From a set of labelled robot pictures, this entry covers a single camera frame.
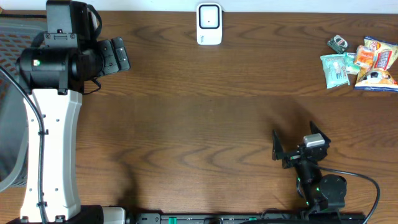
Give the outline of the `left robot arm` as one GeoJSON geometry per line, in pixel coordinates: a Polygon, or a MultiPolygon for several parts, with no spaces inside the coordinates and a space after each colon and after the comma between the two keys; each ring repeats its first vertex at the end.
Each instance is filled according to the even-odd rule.
{"type": "Polygon", "coordinates": [[[82,205],[76,129],[85,82],[129,70],[124,42],[99,40],[92,5],[48,1],[47,30],[17,60],[28,118],[27,187],[16,223],[133,223],[125,208],[82,205]]]}

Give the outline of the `teal Kleenex tissue pack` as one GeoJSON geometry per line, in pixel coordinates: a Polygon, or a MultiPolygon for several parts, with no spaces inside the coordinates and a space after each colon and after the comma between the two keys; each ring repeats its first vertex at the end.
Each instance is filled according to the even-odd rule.
{"type": "Polygon", "coordinates": [[[357,75],[360,72],[361,67],[354,63],[356,54],[345,52],[344,55],[345,55],[345,66],[347,74],[357,75]]]}

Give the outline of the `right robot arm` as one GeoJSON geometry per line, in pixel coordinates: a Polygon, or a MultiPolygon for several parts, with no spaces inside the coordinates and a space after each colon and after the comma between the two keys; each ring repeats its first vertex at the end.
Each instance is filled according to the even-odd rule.
{"type": "Polygon", "coordinates": [[[346,179],[340,175],[323,175],[318,162],[328,155],[331,140],[314,122],[310,122],[311,134],[303,137],[303,143],[285,152],[275,131],[272,132],[272,159],[281,160],[284,169],[294,168],[298,189],[309,206],[308,214],[339,210],[345,206],[346,179]]]}

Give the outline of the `cream yellow snack bag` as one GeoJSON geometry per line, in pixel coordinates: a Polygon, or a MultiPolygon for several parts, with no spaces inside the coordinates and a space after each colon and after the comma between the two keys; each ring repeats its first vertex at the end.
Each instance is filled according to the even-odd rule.
{"type": "Polygon", "coordinates": [[[361,68],[354,88],[397,92],[397,79],[389,73],[389,69],[397,60],[397,44],[366,36],[363,46],[373,49],[374,61],[369,70],[361,68]]]}

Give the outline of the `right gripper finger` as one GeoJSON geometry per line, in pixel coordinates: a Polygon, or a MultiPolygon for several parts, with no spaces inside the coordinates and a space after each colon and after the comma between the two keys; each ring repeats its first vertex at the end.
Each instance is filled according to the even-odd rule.
{"type": "Polygon", "coordinates": [[[327,144],[331,143],[330,138],[313,121],[310,121],[310,130],[312,134],[320,134],[327,144]]]}
{"type": "Polygon", "coordinates": [[[284,150],[275,130],[272,131],[272,140],[273,140],[272,159],[274,161],[283,159],[284,150]]]}

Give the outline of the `mint green wet wipes pack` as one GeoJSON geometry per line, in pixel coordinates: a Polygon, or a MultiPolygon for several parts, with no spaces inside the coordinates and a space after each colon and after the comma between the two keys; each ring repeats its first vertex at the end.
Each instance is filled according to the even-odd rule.
{"type": "Polygon", "coordinates": [[[327,89],[350,85],[343,54],[322,55],[320,60],[322,61],[327,89]]]}

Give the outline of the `green Zam-Buk box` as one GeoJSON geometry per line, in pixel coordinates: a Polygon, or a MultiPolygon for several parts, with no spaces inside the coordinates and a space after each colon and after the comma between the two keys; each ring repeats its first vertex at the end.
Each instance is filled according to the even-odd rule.
{"type": "Polygon", "coordinates": [[[335,35],[326,44],[337,54],[343,54],[349,49],[348,42],[340,35],[335,35]]]}

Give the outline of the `orange Kleenex tissue pack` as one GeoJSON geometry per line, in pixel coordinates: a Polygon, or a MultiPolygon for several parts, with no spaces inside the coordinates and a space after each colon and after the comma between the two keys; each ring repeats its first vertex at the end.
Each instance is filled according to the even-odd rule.
{"type": "Polygon", "coordinates": [[[370,69],[374,61],[374,51],[368,47],[360,45],[356,50],[354,64],[365,69],[370,69]]]}

